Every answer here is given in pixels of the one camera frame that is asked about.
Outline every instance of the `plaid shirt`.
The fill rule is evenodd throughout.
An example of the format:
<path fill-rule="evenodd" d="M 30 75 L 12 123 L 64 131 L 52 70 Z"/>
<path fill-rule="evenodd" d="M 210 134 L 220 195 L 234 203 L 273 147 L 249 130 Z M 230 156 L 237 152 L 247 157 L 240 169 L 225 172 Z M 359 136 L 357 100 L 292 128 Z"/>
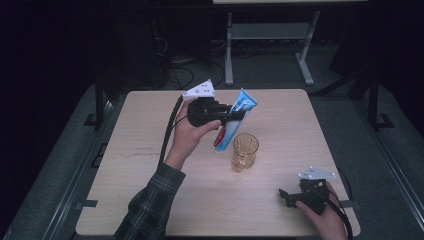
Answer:
<path fill-rule="evenodd" d="M 164 239 L 172 202 L 185 174 L 160 164 L 146 188 L 128 205 L 113 239 Z"/>

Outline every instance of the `square table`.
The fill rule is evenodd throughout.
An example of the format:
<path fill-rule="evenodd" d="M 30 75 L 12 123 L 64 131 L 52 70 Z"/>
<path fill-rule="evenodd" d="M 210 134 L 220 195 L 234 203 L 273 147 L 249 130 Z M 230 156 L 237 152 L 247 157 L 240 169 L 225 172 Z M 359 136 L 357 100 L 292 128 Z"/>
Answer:
<path fill-rule="evenodd" d="M 255 164 L 231 169 L 233 147 L 216 153 L 218 131 L 206 134 L 185 161 L 187 174 L 177 193 L 167 236 L 309 236 L 316 230 L 295 208 L 287 208 L 281 188 L 299 193 L 297 174 L 314 166 L 337 173 L 308 95 L 300 89 L 247 90 L 258 105 L 238 134 L 259 140 Z M 217 90 L 215 100 L 233 104 L 239 90 Z M 128 94 L 76 226 L 81 235 L 112 235 L 132 197 L 156 170 L 165 129 L 181 91 Z M 339 176 L 330 180 L 341 201 L 347 194 Z M 352 208 L 346 209 L 358 235 Z"/>

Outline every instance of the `person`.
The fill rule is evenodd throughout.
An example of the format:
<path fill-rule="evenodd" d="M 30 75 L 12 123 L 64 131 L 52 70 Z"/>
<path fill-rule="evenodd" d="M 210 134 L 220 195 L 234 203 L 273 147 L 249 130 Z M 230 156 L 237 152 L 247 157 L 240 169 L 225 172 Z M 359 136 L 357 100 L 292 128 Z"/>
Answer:
<path fill-rule="evenodd" d="M 184 162 L 197 147 L 200 139 L 221 125 L 219 120 L 215 120 L 201 127 L 192 126 L 186 118 L 191 101 L 183 103 L 176 117 L 174 138 L 167 157 L 159 164 L 147 186 L 128 204 L 128 212 L 113 239 L 165 238 L 172 202 L 185 178 L 181 171 Z M 328 182 L 327 186 L 334 193 Z M 335 195 L 330 194 L 330 200 L 336 203 Z M 296 202 L 296 206 L 311 220 L 322 239 L 347 239 L 343 221 L 331 207 L 326 206 L 324 212 L 317 215 L 300 201 Z"/>

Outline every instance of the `floor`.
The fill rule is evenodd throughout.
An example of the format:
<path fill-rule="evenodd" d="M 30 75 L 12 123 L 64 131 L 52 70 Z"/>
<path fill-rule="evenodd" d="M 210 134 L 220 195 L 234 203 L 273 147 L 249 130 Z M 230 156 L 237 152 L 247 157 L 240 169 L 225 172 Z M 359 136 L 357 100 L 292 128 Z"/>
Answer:
<path fill-rule="evenodd" d="M 178 84 L 190 88 L 211 79 L 216 89 L 300 88 L 313 93 L 341 78 L 329 70 L 337 46 L 315 44 L 306 60 L 315 84 L 306 86 L 294 58 L 299 46 L 267 43 L 249 46 L 254 54 L 235 54 L 232 87 L 221 81 L 222 54 L 214 55 L 213 63 L 179 65 L 170 71 L 172 80 L 159 91 L 176 89 Z M 187 59 L 189 56 L 181 55 L 174 63 Z M 387 114 L 395 127 L 374 131 L 366 120 L 367 95 L 359 101 L 350 100 L 347 93 L 351 86 L 343 85 L 310 100 L 334 161 L 344 173 L 345 187 L 352 193 L 362 229 L 355 239 L 424 239 L 424 139 L 382 86 L 378 110 Z M 80 236 L 75 225 L 124 102 L 125 94 L 121 94 L 106 105 L 105 121 L 96 131 L 93 126 L 84 126 L 87 116 L 95 113 L 94 86 L 87 89 L 5 239 L 110 238 Z"/>

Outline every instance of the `blue toothpaste tube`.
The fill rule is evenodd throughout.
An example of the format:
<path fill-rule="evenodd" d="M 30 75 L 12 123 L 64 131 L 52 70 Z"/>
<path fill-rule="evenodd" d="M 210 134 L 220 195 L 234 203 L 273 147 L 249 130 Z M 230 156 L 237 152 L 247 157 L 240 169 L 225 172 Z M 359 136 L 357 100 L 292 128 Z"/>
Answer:
<path fill-rule="evenodd" d="M 241 121 L 227 122 L 225 126 L 221 128 L 221 131 L 219 131 L 214 143 L 216 152 L 222 152 L 227 149 L 228 144 L 231 142 L 231 139 L 233 139 L 244 119 L 246 119 L 250 111 L 256 105 L 257 101 L 242 88 L 234 105 L 230 109 L 230 113 L 233 111 L 246 111 L 246 114 Z"/>

